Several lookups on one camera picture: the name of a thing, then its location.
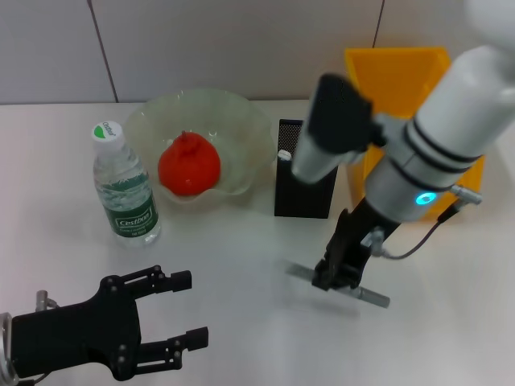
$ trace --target red fruit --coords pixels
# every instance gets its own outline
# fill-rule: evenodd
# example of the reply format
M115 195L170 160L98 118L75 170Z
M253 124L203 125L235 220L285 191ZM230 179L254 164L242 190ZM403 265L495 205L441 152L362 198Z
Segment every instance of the red fruit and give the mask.
M215 147L197 133L179 135L158 164L159 181L176 195L198 195L220 178Z

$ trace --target table surface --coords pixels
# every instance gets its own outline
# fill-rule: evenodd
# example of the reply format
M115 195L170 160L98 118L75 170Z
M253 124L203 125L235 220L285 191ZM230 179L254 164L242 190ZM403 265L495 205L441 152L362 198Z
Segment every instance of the table surface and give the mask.
M303 118L306 101L256 105L273 122ZM340 168L329 220L274 217L273 168L253 189L215 207L162 197L160 240L119 248L93 186L91 127L123 122L137 104L0 107L0 311L32 312L46 289L82 302L110 274L160 264L190 269L193 289L138 301L143 342L208 326L207 349L183 369L130 385L512 385L515 379L515 130L488 152L485 202L443 225L405 261L372 259L362 284L392 298L384 310L285 276L284 261L314 267L350 204ZM430 224L404 224L388 240L403 253ZM54 373L54 386L118 385L89 364Z

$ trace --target clear bowl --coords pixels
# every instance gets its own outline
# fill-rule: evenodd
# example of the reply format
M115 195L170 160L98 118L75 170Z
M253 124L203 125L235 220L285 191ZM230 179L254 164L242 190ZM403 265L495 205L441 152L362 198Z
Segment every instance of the clear bowl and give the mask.
M206 195L240 195L254 176L276 156L270 119L242 96L215 89L192 89L161 96L134 111L124 125L126 140L142 159L150 179L176 203ZM163 151L183 131L208 139L221 160L221 175L211 189L195 196L177 196L159 182Z

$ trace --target water bottle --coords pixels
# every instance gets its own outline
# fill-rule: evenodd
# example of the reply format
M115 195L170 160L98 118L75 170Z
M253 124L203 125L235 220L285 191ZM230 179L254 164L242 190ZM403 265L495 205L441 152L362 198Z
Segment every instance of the water bottle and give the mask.
M117 122L95 125L92 137L95 188L117 241L126 247L152 243L161 224L141 159L127 146Z

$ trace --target yellow bin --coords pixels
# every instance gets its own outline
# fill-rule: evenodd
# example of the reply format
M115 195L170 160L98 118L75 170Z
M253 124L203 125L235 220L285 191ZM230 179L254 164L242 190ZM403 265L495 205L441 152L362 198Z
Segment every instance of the yellow bin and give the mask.
M411 118L439 82L451 60L445 48L353 48L345 50L350 80L373 102L374 113ZM352 201L365 197L365 178L383 153L371 148L363 161L348 168ZM484 157L458 182L475 191L480 189ZM446 193L428 211L425 219L435 219L455 200Z

